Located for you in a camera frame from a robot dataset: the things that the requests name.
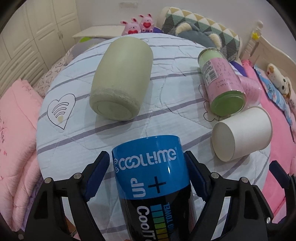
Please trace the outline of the blue black cooltime canister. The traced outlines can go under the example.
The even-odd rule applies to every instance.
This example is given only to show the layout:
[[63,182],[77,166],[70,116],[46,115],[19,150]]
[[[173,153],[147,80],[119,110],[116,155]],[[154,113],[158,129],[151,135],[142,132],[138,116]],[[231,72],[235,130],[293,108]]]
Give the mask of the blue black cooltime canister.
[[188,240],[196,223],[179,137],[139,138],[112,150],[116,185],[131,240]]

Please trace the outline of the white paper cup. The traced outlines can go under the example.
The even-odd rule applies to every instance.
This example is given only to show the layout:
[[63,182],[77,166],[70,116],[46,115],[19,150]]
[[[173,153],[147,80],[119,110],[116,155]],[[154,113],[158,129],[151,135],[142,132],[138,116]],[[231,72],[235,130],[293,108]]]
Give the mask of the white paper cup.
[[254,106],[217,122],[211,140],[216,156],[229,162],[265,149],[272,137],[270,115],[260,106]]

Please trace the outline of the pale green ceramic cup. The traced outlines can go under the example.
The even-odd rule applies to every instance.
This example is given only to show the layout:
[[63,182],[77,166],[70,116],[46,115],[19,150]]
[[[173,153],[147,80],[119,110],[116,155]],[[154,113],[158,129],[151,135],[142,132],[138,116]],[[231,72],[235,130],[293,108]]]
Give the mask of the pale green ceramic cup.
[[153,59],[152,49],[141,39],[114,40],[95,71],[89,98],[93,111],[115,121],[135,118],[148,89]]

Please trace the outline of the pink bed blanket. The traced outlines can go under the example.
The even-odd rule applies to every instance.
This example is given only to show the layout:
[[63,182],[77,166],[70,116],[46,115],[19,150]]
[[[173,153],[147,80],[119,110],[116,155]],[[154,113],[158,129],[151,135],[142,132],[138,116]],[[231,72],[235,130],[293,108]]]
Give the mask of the pink bed blanket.
[[[254,70],[255,65],[253,65],[249,60],[243,60],[242,66],[245,69],[247,77],[261,84]],[[292,163],[295,161],[295,136],[292,134],[291,130],[291,128],[295,130],[295,117],[293,113],[291,113],[293,124],[292,126],[289,126],[285,115],[268,98],[263,86],[260,103],[269,113],[273,123],[270,160],[278,161],[285,172],[289,173]],[[285,191],[281,188],[271,172],[267,173],[266,182],[263,187],[263,194],[273,211],[274,218],[283,218],[286,215]]]

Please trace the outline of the pink folded quilt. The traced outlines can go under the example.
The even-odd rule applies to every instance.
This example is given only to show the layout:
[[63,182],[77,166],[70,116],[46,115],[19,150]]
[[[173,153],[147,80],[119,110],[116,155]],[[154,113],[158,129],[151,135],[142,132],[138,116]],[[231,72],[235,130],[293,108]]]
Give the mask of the pink folded quilt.
[[36,133],[42,102],[31,85],[21,79],[1,97],[1,215],[14,232],[21,229],[41,176]]

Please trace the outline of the cream dog plush toy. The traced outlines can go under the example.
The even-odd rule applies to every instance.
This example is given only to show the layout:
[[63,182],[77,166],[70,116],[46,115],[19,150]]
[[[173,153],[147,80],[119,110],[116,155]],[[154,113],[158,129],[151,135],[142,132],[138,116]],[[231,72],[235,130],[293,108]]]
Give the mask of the cream dog plush toy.
[[279,69],[271,63],[267,65],[266,73],[269,80],[280,91],[280,93],[284,97],[289,98],[292,90],[290,79],[288,77],[284,77]]

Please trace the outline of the pink green clear canister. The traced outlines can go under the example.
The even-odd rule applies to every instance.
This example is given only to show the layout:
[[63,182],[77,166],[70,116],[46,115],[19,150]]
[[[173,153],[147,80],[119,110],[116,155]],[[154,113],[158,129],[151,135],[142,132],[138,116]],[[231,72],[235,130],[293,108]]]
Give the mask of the pink green clear canister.
[[246,105],[241,81],[225,56],[216,48],[206,48],[198,56],[211,112],[227,116]]

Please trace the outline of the purple blanket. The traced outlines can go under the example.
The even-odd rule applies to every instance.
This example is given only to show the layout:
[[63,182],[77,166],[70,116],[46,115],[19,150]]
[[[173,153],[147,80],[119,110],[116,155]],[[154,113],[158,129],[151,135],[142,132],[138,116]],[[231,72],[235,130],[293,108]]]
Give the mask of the purple blanket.
[[231,61],[230,64],[238,70],[238,72],[242,75],[242,76],[247,76],[246,75],[246,72],[245,72],[245,69],[243,68],[243,66],[239,63],[237,63],[236,61]]

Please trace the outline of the cream wooden bed headboard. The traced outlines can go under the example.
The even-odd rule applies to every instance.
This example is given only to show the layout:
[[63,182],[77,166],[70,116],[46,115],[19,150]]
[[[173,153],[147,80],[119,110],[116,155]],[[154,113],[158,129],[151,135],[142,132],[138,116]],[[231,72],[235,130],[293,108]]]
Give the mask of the cream wooden bed headboard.
[[295,88],[295,61],[288,54],[267,41],[262,35],[262,28],[263,22],[257,21],[252,32],[258,33],[260,37],[255,41],[250,34],[250,39],[240,54],[241,61],[249,60],[262,70],[265,70],[269,63],[273,63],[284,76],[290,78],[293,88]]

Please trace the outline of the yellow star sticker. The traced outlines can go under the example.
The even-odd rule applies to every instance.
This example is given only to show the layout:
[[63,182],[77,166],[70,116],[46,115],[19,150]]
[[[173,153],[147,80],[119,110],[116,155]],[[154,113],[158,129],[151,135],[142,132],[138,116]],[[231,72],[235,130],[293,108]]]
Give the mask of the yellow star sticker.
[[253,40],[255,40],[255,41],[257,41],[258,39],[259,39],[259,35],[258,35],[258,33],[256,33],[256,32],[252,32],[251,33],[251,38],[253,39]]

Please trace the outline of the triangle patterned cushion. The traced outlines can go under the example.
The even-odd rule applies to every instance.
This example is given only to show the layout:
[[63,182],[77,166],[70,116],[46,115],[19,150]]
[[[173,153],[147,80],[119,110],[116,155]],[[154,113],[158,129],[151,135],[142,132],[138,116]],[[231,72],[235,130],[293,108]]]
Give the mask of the triangle patterned cushion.
[[221,52],[228,61],[234,61],[239,58],[242,48],[242,41],[239,35],[224,25],[197,13],[173,6],[165,7],[159,15],[157,26],[167,34],[182,22],[189,22],[195,25],[201,32],[216,33],[222,41]]

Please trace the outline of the white built-in wardrobe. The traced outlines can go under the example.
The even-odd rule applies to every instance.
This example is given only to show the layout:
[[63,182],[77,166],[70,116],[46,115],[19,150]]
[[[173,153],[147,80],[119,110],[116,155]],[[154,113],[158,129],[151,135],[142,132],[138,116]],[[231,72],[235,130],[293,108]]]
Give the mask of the white built-in wardrobe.
[[17,79],[39,79],[76,44],[76,1],[26,1],[1,32],[1,94]]

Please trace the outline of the white nightstand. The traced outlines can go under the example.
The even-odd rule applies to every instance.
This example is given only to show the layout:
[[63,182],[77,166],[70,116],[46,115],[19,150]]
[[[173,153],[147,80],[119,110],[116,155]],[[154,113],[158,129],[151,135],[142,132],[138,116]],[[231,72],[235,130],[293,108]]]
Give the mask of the white nightstand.
[[74,39],[81,39],[84,37],[111,39],[121,36],[124,28],[125,27],[122,25],[93,26],[76,33],[72,37]]

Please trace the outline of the rear pink bunny plush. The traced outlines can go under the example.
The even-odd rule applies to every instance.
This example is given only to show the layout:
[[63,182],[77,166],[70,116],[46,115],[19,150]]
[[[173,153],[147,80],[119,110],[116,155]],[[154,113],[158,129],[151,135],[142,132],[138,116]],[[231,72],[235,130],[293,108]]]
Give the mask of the rear pink bunny plush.
[[147,15],[138,15],[142,18],[139,26],[142,33],[153,33],[154,32],[154,20],[152,15],[148,13]]

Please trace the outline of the pink bunny plush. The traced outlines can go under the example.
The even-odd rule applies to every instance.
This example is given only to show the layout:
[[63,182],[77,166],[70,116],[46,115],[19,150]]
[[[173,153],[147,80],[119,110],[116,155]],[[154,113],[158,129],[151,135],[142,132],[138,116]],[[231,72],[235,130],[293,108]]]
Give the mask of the pink bunny plush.
[[122,36],[131,35],[131,34],[138,34],[138,33],[142,32],[136,18],[132,18],[132,21],[130,23],[128,23],[127,21],[121,21],[120,23],[125,26],[125,28],[121,34]]
[[154,32],[154,20],[152,15],[148,13],[147,15],[138,15],[142,18],[139,26],[142,33],[153,33]]

